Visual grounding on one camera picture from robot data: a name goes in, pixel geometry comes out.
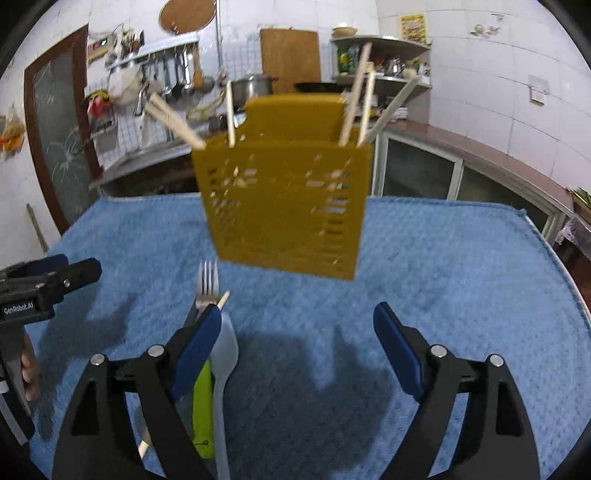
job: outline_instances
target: cabinet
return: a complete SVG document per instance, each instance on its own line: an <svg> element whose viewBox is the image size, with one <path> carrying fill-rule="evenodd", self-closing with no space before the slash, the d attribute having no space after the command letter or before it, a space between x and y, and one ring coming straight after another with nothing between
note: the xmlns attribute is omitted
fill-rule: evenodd
<svg viewBox="0 0 591 480"><path fill-rule="evenodd" d="M503 174L485 174L479 171L478 162L392 132L378 139L371 192L374 196L490 202L524 209L550 240L561 215L557 207Z"/></svg>

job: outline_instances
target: blue gripper pad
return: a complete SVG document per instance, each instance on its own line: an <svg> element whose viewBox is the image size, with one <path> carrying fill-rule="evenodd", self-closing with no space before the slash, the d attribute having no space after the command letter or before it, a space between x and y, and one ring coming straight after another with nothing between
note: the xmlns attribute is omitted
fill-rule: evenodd
<svg viewBox="0 0 591 480"><path fill-rule="evenodd" d="M402 332L403 325L384 304L374 310L374 330L405 393L420 401L425 395L421 362Z"/></svg>
<svg viewBox="0 0 591 480"><path fill-rule="evenodd" d="M209 314L200 319L199 327L178 358L173 386L168 391L174 402L188 394L195 385L221 329L222 312L217 307L209 309Z"/></svg>

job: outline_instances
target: table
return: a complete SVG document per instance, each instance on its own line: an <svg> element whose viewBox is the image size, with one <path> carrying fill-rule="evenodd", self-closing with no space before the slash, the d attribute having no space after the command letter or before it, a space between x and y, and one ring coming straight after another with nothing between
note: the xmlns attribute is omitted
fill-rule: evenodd
<svg viewBox="0 0 591 480"><path fill-rule="evenodd" d="M43 366L31 458L50 473L60 423L92 353L139 355L179 328L198 264L215 258L198 196L100 199L52 253L95 256L100 282L28 331ZM377 479L417 409L373 332L387 301L454 354L506 359L546 478L591 418L589 317L525 212L482 203L369 199L353 282L220 263L240 360L225 398L234 478ZM459 434L456 402L433 473ZM130 411L137 399L129 398ZM153 452L147 465L158 471Z"/></svg>

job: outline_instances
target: human hand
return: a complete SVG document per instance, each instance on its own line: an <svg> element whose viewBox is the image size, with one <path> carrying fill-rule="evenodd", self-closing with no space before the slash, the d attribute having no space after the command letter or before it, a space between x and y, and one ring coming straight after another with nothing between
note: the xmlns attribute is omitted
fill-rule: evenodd
<svg viewBox="0 0 591 480"><path fill-rule="evenodd" d="M27 401L35 400L39 396L39 363L35 356L35 350L31 338L25 332L24 348L21 354L22 380L25 385L25 397Z"/></svg>

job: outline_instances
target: plastic utensil caddy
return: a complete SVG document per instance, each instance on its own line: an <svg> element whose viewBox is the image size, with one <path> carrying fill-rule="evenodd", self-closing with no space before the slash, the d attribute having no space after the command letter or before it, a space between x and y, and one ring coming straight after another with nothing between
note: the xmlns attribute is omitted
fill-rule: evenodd
<svg viewBox="0 0 591 480"><path fill-rule="evenodd" d="M251 99L246 121L191 157L220 259L352 280L373 147L339 147L337 94Z"/></svg>

